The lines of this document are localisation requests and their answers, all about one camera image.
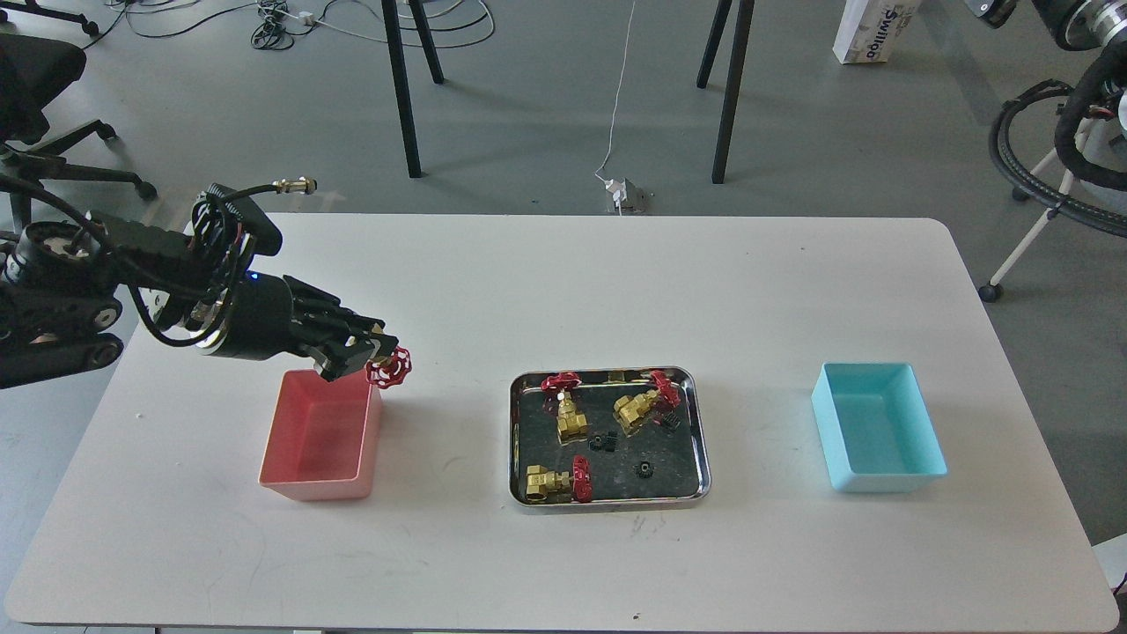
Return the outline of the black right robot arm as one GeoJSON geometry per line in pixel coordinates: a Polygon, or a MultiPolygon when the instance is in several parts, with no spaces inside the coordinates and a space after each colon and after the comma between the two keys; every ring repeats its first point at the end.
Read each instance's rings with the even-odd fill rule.
{"type": "Polygon", "coordinates": [[[999,172],[1012,185],[1012,193],[1023,200],[1033,198],[1047,206],[1050,214],[1063,214],[1079,224],[1122,238],[1126,220],[1120,211],[1099,208],[1042,184],[1026,168],[1012,150],[1010,126],[1019,111],[1033,102],[1062,97],[1058,120],[1053,134],[1053,149],[1062,164],[1083,184],[1110,191],[1124,191],[1124,172],[1092,162],[1079,148],[1081,125],[1107,119],[1112,108],[1124,105],[1124,3],[1122,1],[1035,1],[1035,11],[1050,33],[1055,44],[1065,51],[1099,50],[1079,83],[1067,84],[1055,79],[1032,84],[1023,93],[1008,100],[991,124],[990,158],[999,172]]]}

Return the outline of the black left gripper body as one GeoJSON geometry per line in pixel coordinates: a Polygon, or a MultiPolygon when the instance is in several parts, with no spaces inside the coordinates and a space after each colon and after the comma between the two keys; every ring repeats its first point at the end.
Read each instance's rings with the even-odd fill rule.
{"type": "Polygon", "coordinates": [[[277,354],[310,358],[343,342],[341,300],[292,276],[249,273],[233,306],[195,348],[205,356],[266,360],[277,354]]]}

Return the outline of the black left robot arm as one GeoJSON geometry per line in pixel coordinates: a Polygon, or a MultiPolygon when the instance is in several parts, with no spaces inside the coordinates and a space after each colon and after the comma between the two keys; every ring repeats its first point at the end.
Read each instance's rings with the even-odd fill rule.
{"type": "Polygon", "coordinates": [[[283,236],[252,196],[316,190],[301,177],[202,191],[184,232],[97,212],[81,213],[44,188],[3,177],[3,190],[61,211],[3,234],[3,386],[98,370],[124,345],[110,333],[128,289],[150,334],[205,356],[310,358],[323,379],[360,372],[379,389],[402,384],[412,364],[384,322],[343,306],[292,276],[252,270],[279,252],[283,236]]]}

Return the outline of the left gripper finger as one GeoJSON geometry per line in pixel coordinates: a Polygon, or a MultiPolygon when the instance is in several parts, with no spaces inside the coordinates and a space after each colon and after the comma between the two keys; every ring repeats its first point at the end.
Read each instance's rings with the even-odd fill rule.
{"type": "Polygon", "coordinates": [[[360,334],[322,337],[320,341],[305,343],[305,354],[313,359],[319,376],[332,382],[364,370],[369,364],[387,364],[398,345],[398,337],[369,329],[360,334]]]}
{"type": "Polygon", "coordinates": [[[341,305],[334,294],[305,284],[305,340],[347,340],[349,336],[379,340],[384,321],[363,316],[341,305]]]}

